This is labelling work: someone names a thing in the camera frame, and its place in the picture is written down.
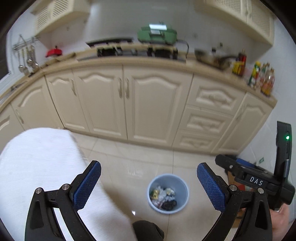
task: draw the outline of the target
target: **light blue trash bin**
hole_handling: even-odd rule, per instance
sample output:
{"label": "light blue trash bin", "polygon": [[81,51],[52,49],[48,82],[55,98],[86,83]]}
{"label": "light blue trash bin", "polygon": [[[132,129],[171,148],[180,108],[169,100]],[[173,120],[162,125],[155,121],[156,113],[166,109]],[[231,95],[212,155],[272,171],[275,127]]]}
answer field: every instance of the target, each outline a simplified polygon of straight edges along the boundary
{"label": "light blue trash bin", "polygon": [[[153,205],[153,203],[150,200],[150,193],[156,189],[158,186],[161,186],[162,188],[172,188],[176,195],[175,195],[175,200],[177,202],[177,206],[173,208],[171,211],[164,211],[161,209],[158,209]],[[148,188],[147,188],[147,198],[150,206],[156,210],[157,212],[164,213],[164,214],[172,214],[172,213],[177,213],[180,210],[182,210],[186,204],[188,203],[189,199],[189,188],[186,184],[186,182],[174,175],[174,174],[162,174],[154,178]]]}

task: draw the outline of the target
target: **garbage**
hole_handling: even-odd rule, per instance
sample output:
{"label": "garbage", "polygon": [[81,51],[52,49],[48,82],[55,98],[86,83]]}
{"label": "garbage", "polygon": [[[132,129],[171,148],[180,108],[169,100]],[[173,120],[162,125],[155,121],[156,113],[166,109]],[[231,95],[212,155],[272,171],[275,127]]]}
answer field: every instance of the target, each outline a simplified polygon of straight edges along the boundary
{"label": "garbage", "polygon": [[171,211],[176,205],[175,191],[171,188],[161,188],[158,186],[150,193],[152,204],[162,210]]}

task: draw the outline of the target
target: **person's leg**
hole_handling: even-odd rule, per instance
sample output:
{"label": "person's leg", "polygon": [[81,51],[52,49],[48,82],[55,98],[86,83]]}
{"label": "person's leg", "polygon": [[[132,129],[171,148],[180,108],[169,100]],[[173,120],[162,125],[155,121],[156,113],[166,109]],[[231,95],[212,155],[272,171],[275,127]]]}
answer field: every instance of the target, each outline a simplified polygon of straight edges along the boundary
{"label": "person's leg", "polygon": [[140,220],[133,223],[138,241],[163,241],[164,232],[154,223]]}

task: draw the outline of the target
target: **hanging utensil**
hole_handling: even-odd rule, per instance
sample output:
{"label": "hanging utensil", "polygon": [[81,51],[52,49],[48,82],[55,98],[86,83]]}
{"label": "hanging utensil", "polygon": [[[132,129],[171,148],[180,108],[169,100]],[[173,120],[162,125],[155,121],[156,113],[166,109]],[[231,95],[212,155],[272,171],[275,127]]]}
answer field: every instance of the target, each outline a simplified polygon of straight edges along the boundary
{"label": "hanging utensil", "polygon": [[26,46],[26,51],[27,51],[27,64],[28,66],[31,67],[33,65],[32,53],[31,51],[29,51],[27,46]]}
{"label": "hanging utensil", "polygon": [[24,66],[20,64],[20,51],[19,50],[17,51],[17,56],[18,56],[18,59],[19,59],[19,67],[18,67],[19,71],[21,73],[23,73],[24,72]]}
{"label": "hanging utensil", "polygon": [[23,61],[24,61],[23,73],[24,73],[26,76],[29,76],[29,75],[30,75],[30,72],[29,72],[28,68],[26,67],[25,52],[24,52],[24,49],[22,49],[22,59],[23,59]]}
{"label": "hanging utensil", "polygon": [[32,63],[32,68],[33,69],[36,69],[39,67],[39,65],[37,64],[36,62],[36,53],[35,53],[35,47],[33,45],[31,45],[31,57],[32,57],[32,60],[33,60],[33,63]]}

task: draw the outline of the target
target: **red object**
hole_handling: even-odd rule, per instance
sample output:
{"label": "red object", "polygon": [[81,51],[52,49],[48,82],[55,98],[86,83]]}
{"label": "red object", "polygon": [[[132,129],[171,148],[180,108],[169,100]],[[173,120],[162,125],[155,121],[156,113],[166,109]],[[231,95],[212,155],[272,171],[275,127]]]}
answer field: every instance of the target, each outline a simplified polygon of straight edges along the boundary
{"label": "red object", "polygon": [[60,56],[63,54],[63,51],[61,49],[58,49],[57,47],[55,49],[51,49],[47,52],[46,57],[52,56],[52,55],[56,55],[56,56]]}

